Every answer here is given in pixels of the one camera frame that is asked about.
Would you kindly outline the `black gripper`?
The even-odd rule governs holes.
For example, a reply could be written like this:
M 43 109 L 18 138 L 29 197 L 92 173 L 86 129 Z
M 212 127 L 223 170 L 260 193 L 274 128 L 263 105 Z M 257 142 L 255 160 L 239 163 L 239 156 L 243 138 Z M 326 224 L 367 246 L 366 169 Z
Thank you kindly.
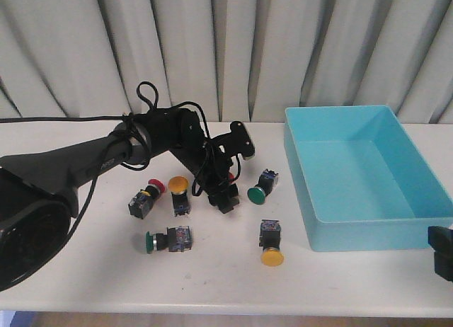
M 197 159 L 190 166 L 190 172 L 194 175 L 192 195 L 197 197 L 206 193 L 211 206 L 216 207 L 222 214 L 232 211 L 239 203 L 238 188 L 230 178 L 232 166 L 231 157 L 222 154 L 216 157 L 210 154 Z
M 428 243 L 434 250 L 435 273 L 452 281 L 452 229 L 441 226 L 428 227 Z

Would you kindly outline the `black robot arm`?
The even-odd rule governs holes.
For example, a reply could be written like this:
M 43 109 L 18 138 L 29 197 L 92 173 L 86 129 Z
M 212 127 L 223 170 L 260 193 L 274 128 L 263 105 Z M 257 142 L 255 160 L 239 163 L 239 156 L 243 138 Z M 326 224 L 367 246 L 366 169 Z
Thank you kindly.
M 116 167 L 140 171 L 166 151 L 227 213 L 238 190 L 229 175 L 235 156 L 255 153 L 243 123 L 211 137 L 195 111 L 180 106 L 128 115 L 106 137 L 36 154 L 1 158 L 1 288 L 30 277 L 67 244 L 84 208 L 78 189 Z

